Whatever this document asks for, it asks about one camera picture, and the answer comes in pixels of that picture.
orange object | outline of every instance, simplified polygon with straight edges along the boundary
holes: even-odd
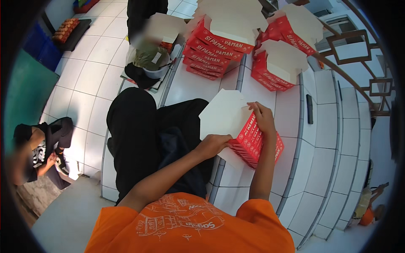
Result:
[[[360,225],[367,226],[369,225],[374,219],[374,212],[371,207],[368,207],[363,217],[359,222]]]
[[[99,252],[294,253],[295,248],[267,200],[246,201],[234,217],[179,192],[140,213],[124,206],[102,208],[85,250]]]

person's right hand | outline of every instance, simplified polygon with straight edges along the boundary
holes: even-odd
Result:
[[[257,125],[265,137],[276,140],[276,127],[274,126],[273,112],[259,102],[247,103],[249,110],[254,111]]]
[[[228,147],[229,144],[227,141],[231,140],[232,136],[228,135],[218,135],[218,134],[209,134],[200,144],[194,149],[194,151],[202,159],[207,160],[211,157],[216,156],[221,152],[225,147]]]
[[[52,152],[52,154],[48,157],[47,166],[48,166],[48,167],[51,167],[52,165],[54,165],[55,162],[56,162],[56,158],[57,158],[57,157],[58,157],[58,156],[56,155],[55,151]]]

green panel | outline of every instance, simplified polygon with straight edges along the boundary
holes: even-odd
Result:
[[[21,50],[11,73],[4,117],[5,149],[9,150],[18,124],[35,125],[59,79],[27,52]]]

white label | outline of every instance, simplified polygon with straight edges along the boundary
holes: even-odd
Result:
[[[156,62],[159,60],[161,55],[162,55],[161,53],[157,52],[155,55],[155,58],[153,58],[153,60],[152,60],[152,63],[156,64]]]

shoe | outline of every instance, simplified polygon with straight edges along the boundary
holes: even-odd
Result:
[[[111,155],[114,157],[113,138],[112,137],[108,138],[108,140],[107,140],[107,148],[108,148],[108,151],[110,151]]]
[[[69,171],[66,167],[66,161],[65,161],[65,158],[63,157],[63,153],[57,154],[57,156],[58,157],[56,158],[56,162],[55,162],[56,170],[65,176],[69,176]]]

